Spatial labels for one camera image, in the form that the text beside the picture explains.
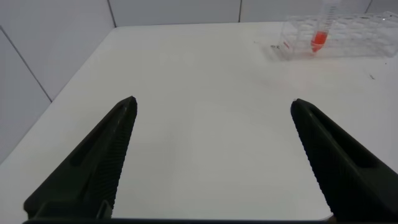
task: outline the tile grout line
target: tile grout line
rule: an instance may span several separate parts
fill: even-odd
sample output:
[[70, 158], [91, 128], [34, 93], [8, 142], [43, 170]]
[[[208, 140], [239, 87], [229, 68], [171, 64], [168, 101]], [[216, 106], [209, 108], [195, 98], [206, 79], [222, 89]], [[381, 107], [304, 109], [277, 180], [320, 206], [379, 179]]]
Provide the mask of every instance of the tile grout line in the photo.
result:
[[114, 28], [116, 28], [117, 26], [116, 26], [116, 21], [114, 20], [114, 16], [113, 16], [113, 11], [112, 11], [112, 7], [111, 7], [111, 3], [110, 3], [109, 0], [107, 0], [107, 2], [108, 2], [109, 10], [111, 11], [111, 16], [112, 16], [112, 20], [113, 20], [113, 26], [114, 26]]
[[14, 50], [17, 52], [18, 56], [21, 58], [22, 62], [25, 64], [25, 66], [27, 67], [27, 69], [29, 70], [30, 74], [32, 74], [33, 78], [36, 80], [37, 84], [39, 84], [39, 87], [43, 90], [44, 94], [46, 95], [46, 97], [50, 100], [50, 102], [52, 103], [52, 100], [49, 96], [49, 94], [47, 94], [47, 92], [45, 91], [44, 87], [42, 86], [42, 84], [39, 82], [39, 80], [36, 78], [36, 76], [33, 74], [32, 69], [30, 69], [30, 67], [28, 66], [28, 64], [26, 63], [25, 59], [23, 58], [23, 56], [21, 55], [21, 53], [18, 51], [17, 47], [14, 45], [14, 43], [11, 41], [10, 37], [7, 35], [6, 31], [2, 28], [2, 26], [0, 26], [0, 31], [6, 36], [7, 40], [10, 42], [12, 48], [14, 48]]
[[371, 7], [372, 2], [373, 2], [373, 0], [371, 0], [371, 2], [369, 2], [369, 5], [368, 5], [368, 7], [366, 8], [365, 13], [368, 13], [368, 10], [369, 10], [369, 8]]
[[243, 0], [241, 0], [241, 4], [239, 5], [239, 19], [238, 19], [238, 22], [241, 22], [242, 2], [243, 2]]

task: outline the red liquid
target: red liquid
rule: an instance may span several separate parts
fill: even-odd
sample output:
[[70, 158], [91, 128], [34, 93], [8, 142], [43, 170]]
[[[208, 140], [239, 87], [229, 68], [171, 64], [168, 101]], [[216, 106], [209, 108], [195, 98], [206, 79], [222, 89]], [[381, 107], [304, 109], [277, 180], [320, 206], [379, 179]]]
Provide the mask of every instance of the red liquid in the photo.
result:
[[315, 53], [319, 51], [324, 46], [327, 38], [328, 38], [327, 32], [318, 31], [317, 34], [315, 35], [315, 38], [311, 40], [312, 52]]

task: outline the white table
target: white table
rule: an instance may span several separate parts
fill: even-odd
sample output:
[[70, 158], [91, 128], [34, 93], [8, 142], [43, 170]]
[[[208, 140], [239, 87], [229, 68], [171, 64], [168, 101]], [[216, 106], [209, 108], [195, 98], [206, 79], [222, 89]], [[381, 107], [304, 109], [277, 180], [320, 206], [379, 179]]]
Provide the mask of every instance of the white table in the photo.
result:
[[280, 61], [261, 47], [279, 32], [280, 23], [113, 30], [0, 165], [2, 222], [23, 222], [24, 200], [129, 95], [138, 115], [113, 217], [328, 217], [294, 98], [398, 170], [397, 59]]

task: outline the white tiled wall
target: white tiled wall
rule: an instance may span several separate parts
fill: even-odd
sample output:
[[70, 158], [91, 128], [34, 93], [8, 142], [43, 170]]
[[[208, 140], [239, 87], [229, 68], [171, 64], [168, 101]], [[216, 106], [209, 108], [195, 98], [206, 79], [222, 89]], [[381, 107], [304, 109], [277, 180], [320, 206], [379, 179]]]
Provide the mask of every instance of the white tiled wall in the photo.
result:
[[[343, 0], [341, 13], [364, 13], [371, 0]], [[284, 21], [318, 14], [322, 0], [243, 0], [241, 22]]]
[[368, 12], [390, 11], [398, 14], [398, 0], [373, 0]]
[[240, 0], [110, 0], [117, 26], [238, 22]]
[[107, 0], [0, 0], [0, 26], [52, 100], [114, 27]]
[[0, 164], [49, 104], [50, 100], [0, 30]]

